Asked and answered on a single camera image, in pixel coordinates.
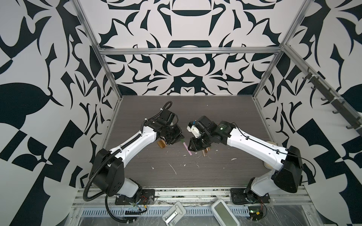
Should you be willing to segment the green cap pink marker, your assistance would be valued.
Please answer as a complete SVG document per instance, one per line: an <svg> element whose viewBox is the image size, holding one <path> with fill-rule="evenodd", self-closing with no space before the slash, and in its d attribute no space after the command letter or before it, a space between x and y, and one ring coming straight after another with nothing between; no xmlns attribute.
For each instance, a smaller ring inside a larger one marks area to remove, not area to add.
<svg viewBox="0 0 362 226"><path fill-rule="evenodd" d="M187 146L187 144L186 144L186 142L184 141L183 138L181 139L181 142L182 142L182 144L184 145L184 147L185 147L186 151L188 152L188 154L189 154L189 155L192 155L191 151L188 149L188 146Z"/></svg>

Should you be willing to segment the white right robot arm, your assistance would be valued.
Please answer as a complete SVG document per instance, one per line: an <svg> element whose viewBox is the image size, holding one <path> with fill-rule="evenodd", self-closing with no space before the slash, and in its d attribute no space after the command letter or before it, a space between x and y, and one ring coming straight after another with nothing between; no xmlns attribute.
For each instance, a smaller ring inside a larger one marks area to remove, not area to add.
<svg viewBox="0 0 362 226"><path fill-rule="evenodd" d="M234 122L215 123L206 116L191 121L187 130L193 134L188 147L190 151L206 150L212 144L221 143L244 151L271 167L268 173L251 179L244 194L263 197L276 190L292 194L298 191L303 171L298 148L273 145L244 132Z"/></svg>

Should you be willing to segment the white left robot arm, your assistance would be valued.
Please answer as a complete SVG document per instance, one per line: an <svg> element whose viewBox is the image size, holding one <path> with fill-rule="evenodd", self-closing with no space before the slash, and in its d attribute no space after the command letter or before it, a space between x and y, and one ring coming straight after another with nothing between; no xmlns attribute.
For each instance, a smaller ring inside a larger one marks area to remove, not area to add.
<svg viewBox="0 0 362 226"><path fill-rule="evenodd" d="M178 115L161 109L156 116L145 119L140 130L122 144L110 149L102 149L96 154L89 181L84 188L83 199L87 202L101 195L125 196L138 201L141 185L124 175L124 169L138 153L149 144L160 141L173 145L184 138Z"/></svg>

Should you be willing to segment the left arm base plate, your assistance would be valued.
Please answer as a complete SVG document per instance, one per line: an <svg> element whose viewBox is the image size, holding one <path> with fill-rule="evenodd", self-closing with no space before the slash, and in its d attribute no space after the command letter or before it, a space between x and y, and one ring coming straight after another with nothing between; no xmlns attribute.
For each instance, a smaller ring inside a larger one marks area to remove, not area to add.
<svg viewBox="0 0 362 226"><path fill-rule="evenodd" d="M125 195L118 196L115 201L115 205L131 205L135 203L137 205L147 205L154 201L155 189L141 189L130 198Z"/></svg>

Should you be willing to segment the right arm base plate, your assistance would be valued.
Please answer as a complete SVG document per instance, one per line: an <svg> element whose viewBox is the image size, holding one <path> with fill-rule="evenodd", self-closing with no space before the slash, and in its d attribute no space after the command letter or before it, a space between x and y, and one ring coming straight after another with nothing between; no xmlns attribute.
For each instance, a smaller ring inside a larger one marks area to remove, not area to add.
<svg viewBox="0 0 362 226"><path fill-rule="evenodd" d="M269 194L258 196L252 191L247 191L246 188L231 188L230 193L231 201L235 205L270 203Z"/></svg>

